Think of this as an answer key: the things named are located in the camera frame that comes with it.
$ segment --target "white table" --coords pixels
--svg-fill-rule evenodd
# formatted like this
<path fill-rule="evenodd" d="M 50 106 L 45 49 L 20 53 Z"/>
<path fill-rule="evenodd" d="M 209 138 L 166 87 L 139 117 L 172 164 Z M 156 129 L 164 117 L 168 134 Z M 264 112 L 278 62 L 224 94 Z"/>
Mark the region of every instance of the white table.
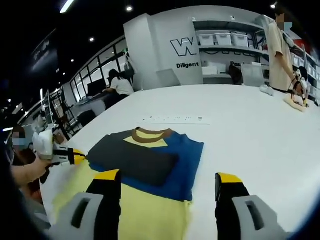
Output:
<path fill-rule="evenodd" d="M 301 113 L 258 88 L 190 85 L 136 92 L 105 111 L 68 143 L 85 153 L 105 135 L 133 129 L 172 128 L 204 142 L 193 187 L 187 240 L 217 239 L 215 173 L 241 178 L 278 214 L 285 231 L 294 231 L 316 201 L 320 186 L 320 108 L 310 101 Z M 211 125 L 137 124 L 142 117 L 207 116 Z M 52 222 L 52 200 L 73 167 L 56 166 L 41 186 Z"/>

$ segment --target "face mask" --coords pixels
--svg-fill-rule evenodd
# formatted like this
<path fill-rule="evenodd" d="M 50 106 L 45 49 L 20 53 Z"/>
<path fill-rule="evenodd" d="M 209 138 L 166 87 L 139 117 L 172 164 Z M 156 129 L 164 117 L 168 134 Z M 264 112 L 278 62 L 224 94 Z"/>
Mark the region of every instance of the face mask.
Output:
<path fill-rule="evenodd" d="M 292 22 L 285 22 L 284 23 L 284 26 L 283 26 L 283 30 L 285 31 L 285 32 L 287 32 L 287 31 L 289 31 L 291 28 L 292 28 Z"/>
<path fill-rule="evenodd" d="M 19 150 L 24 150 L 27 148 L 25 138 L 13 138 L 12 144 L 13 146 L 17 146 Z"/>

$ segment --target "shelf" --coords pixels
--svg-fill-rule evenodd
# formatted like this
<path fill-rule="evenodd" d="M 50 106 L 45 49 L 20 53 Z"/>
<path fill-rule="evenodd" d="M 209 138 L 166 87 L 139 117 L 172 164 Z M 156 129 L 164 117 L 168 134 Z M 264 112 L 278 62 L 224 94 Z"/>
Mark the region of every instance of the shelf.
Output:
<path fill-rule="evenodd" d="M 210 75 L 203 75 L 204 79 L 231 79 L 231 76 L 226 73 L 220 74 L 210 74 Z"/>
<path fill-rule="evenodd" d="M 235 20 L 225 21 L 225 20 L 214 20 L 214 19 L 203 19 L 193 22 L 196 31 L 201 30 L 230 30 L 239 31 L 245 33 L 256 33 L 261 31 L 265 34 L 265 30 L 262 26 L 249 23 L 249 22 L 239 22 Z"/>
<path fill-rule="evenodd" d="M 219 45 L 212 45 L 212 46 L 199 46 L 200 52 L 204 51 L 235 51 L 240 53 L 251 53 L 256 55 L 265 55 L 269 56 L 267 51 L 262 51 L 259 49 L 249 48 L 249 47 L 242 47 L 242 46 L 219 46 Z"/>

